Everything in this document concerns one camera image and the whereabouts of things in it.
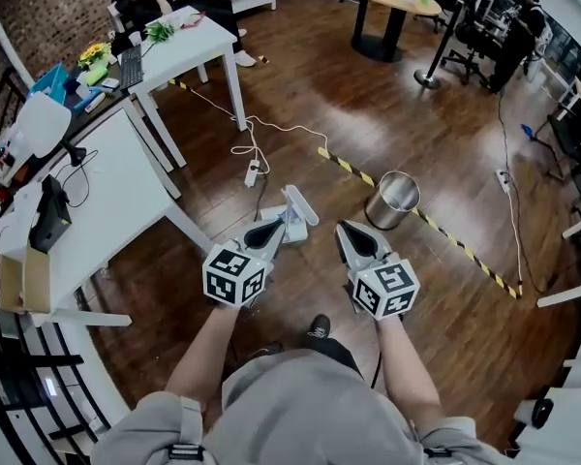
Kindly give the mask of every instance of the person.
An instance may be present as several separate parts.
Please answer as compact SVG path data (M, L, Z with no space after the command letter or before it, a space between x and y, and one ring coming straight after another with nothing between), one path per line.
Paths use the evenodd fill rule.
M245 30L239 30L230 0L117 0L116 10L133 24L132 32L142 32L150 21L188 5L198 12L204 12L236 36L233 49L234 61L238 66L252 67L256 64L256 60L243 49L241 37L245 36Z
M535 40L542 35L546 25L539 3L540 0L521 0L520 12L512 17L501 57L495 64L495 72L488 83L482 84L491 92L502 91L523 59L534 51Z
M221 416L204 435L238 310L214 308L171 373L92 450L92 465L493 465L470 418L446 418L435 385L398 317L376 323L388 399L363 381L351 352L318 315L303 349L254 357L222 387Z

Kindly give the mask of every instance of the gray sleeve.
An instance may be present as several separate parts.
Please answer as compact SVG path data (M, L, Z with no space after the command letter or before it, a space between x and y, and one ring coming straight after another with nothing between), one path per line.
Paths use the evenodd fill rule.
M501 465L511 462L496 449L478 441L475 422L471 418L444 418L434 428L422 432L419 441L429 453L430 450L435 452L432 457L426 454L424 463L430 465Z
M146 465L167 461L166 449L178 443L199 444L202 416L197 401L154 392L114 425L91 454L92 465Z

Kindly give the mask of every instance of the gray shirt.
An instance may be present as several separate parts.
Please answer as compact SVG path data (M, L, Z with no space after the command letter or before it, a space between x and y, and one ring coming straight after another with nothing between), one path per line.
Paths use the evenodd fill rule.
M309 350L250 361L225 381L222 403L222 416L203 436L198 402L150 394L100 440L92 464L179 463L168 452L181 443L201 444L204 461L220 465L509 461L477 440L470 418L445 418L417 435L356 372Z

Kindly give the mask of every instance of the wooden floor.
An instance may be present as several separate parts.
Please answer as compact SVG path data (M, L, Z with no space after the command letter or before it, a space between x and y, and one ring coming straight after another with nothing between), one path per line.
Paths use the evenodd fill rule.
M471 246L510 284L516 284L516 246L508 201L494 171L505 166L498 98L475 78L467 87L444 70L445 85L424 91L413 71L427 69L439 37L432 23L408 17L395 65L373 62L350 47L356 6L329 0L278 0L276 12L244 18L246 49L269 62L239 70L246 112L282 127L303 124L329 136L329 149L358 168L380 176L411 174L421 188L420 207ZM385 9L370 6L366 31L381 34ZM185 81L230 109L223 69L208 66L210 81ZM486 72L492 67L487 64ZM183 192L178 203L214 240L222 242L251 222L260 185L243 178L250 156L232 156L235 144L250 144L221 112L195 95L169 87L157 96L160 113L189 167L171 177ZM542 176L546 163L520 124L537 126L553 103L536 84L516 80L506 90L503 118L509 163L521 195L521 232L535 280L572 261L561 231L568 227L570 198ZM333 335L353 352L371 379L378 357L366 316L356 316L346 294L333 231L340 219L365 222L362 205L371 189L317 155L318 137L281 133L257 124L256 138L271 165L263 206L280 204L280 188L295 184L321 223L307 242L280 252L273 283L255 309L244 312L233 336L240 357L273 341L294 346L319 312ZM581 301L538 310L537 294L525 274L516 301L492 283L460 249L411 215L386 234L411 261L421 282L407 330L436 380L452 415L477 420L480 437L504 449L511 416L521 399L560 374L581 331ZM160 222L97 277L93 308L130 314L127 328L93 329L107 369L130 405L165 384L210 306L201 292L201 256L169 222ZM576 284L573 270L555 291ZM382 381L378 389L383 390Z

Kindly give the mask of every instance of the keyboard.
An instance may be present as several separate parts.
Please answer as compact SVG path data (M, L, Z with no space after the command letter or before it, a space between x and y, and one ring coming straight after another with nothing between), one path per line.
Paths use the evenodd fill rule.
M142 56L139 45L122 53L120 65L120 89L127 89L142 81Z

